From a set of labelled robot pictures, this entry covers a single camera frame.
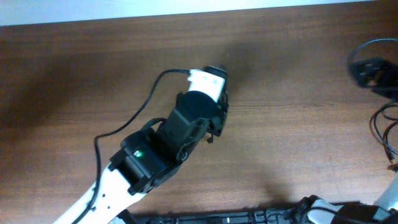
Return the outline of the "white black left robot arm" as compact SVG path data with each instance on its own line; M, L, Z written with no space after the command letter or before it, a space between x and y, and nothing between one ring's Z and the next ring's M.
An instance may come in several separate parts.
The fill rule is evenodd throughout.
M199 91L177 95L168 118L153 118L126 137L110 158L100 182L75 202L57 223L109 223L175 175L197 144L221 135L228 93L218 101Z

